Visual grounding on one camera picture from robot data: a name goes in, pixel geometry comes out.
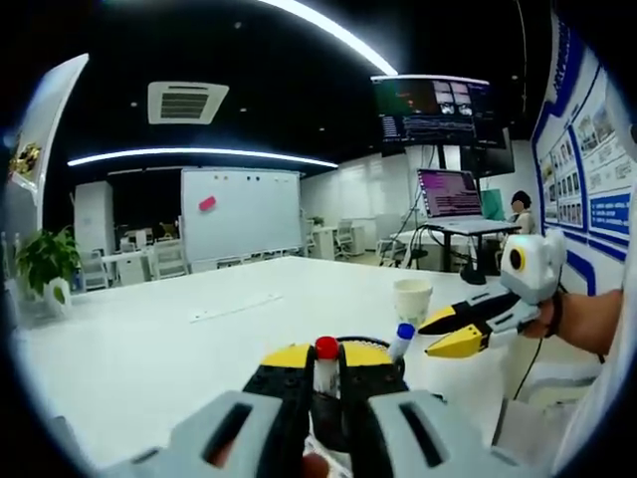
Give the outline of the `person's left hand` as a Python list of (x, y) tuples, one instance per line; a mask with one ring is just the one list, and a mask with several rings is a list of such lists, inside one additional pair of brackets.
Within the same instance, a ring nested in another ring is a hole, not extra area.
[(316, 453), (308, 453), (302, 459), (303, 478), (327, 478), (329, 464), (324, 457)]

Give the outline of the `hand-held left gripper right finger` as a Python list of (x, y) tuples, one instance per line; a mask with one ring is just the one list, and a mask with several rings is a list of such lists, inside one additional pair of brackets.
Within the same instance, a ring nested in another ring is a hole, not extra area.
[(339, 347), (342, 423), (355, 477), (539, 477), (483, 445), (454, 406), (411, 389), (387, 353)]

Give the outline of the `person's right hand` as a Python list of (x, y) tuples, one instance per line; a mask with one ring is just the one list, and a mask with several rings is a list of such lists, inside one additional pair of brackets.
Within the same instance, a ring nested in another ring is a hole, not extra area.
[(528, 339), (544, 339), (555, 334), (562, 315), (561, 293), (556, 292), (550, 299), (538, 305), (538, 316), (526, 323), (522, 331)]

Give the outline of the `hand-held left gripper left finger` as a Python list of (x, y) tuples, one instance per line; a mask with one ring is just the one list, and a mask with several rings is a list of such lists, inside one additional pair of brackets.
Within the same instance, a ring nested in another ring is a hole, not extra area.
[(241, 390), (221, 393), (168, 444), (112, 465), (108, 477), (300, 477), (310, 428), (315, 350), (266, 356)]

